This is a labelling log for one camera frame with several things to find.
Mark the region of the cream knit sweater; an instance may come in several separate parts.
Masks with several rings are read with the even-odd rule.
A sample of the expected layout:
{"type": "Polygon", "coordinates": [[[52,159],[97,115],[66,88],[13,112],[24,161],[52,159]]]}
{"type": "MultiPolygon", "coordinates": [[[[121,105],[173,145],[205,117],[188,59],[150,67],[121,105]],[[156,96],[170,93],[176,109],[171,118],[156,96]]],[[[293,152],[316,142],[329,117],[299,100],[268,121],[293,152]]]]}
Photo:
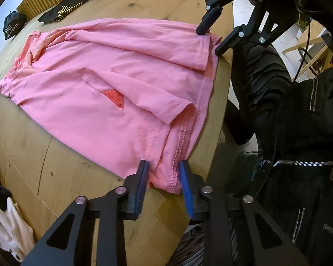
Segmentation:
{"type": "Polygon", "coordinates": [[[6,210],[0,208],[0,249],[23,262],[34,246],[33,229],[25,222],[18,204],[7,198],[6,210]]]}

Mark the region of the wooden chair frame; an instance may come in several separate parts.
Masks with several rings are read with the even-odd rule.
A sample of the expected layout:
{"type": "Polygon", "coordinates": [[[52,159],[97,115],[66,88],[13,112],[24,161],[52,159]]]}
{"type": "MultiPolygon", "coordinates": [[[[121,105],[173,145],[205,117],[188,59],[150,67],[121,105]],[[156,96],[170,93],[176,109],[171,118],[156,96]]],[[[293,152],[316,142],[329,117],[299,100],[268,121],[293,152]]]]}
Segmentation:
{"type": "Polygon", "coordinates": [[[324,70],[333,67],[333,40],[329,32],[316,20],[300,35],[297,43],[282,51],[299,58],[297,78],[305,74],[306,78],[318,77],[324,70]]]}

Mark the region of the pink t-shirt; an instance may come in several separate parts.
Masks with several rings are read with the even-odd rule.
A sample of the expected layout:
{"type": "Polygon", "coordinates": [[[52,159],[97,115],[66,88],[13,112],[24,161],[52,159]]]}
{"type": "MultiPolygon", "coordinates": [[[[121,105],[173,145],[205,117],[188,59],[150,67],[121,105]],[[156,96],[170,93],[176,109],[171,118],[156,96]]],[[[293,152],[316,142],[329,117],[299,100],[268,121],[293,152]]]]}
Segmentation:
{"type": "Polygon", "coordinates": [[[154,19],[98,19],[26,40],[0,93],[57,140],[126,178],[149,162],[149,184],[181,191],[178,163],[203,128],[218,35],[154,19]]]}

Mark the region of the black leather jacket torso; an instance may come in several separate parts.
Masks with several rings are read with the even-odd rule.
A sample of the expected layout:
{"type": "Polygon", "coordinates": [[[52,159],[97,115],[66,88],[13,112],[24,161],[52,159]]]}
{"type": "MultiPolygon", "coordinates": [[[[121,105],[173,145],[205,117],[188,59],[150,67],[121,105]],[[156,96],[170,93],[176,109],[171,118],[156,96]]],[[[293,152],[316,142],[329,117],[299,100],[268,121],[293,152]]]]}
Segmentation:
{"type": "Polygon", "coordinates": [[[333,67],[278,99],[270,171],[256,200],[310,265],[333,265],[333,67]]]}

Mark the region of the black sports drawstring bag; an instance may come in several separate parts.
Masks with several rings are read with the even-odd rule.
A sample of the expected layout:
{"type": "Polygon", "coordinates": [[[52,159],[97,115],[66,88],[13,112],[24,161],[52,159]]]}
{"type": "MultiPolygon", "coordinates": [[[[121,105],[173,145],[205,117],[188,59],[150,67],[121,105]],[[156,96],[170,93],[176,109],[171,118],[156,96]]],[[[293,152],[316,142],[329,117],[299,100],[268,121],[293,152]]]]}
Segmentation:
{"type": "Polygon", "coordinates": [[[17,11],[10,12],[4,21],[3,33],[5,40],[10,39],[11,37],[16,36],[25,26],[28,21],[25,14],[22,14],[17,11]]]}

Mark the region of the folded black sport shirt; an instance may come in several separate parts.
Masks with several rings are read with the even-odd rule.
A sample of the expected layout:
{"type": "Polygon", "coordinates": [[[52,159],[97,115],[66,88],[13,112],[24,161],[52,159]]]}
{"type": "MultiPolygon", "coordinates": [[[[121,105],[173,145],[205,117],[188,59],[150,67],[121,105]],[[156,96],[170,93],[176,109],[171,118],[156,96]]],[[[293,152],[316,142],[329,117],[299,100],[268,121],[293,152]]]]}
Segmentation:
{"type": "Polygon", "coordinates": [[[59,4],[48,12],[45,12],[38,21],[42,23],[59,22],[88,1],[89,0],[61,0],[59,4]]]}

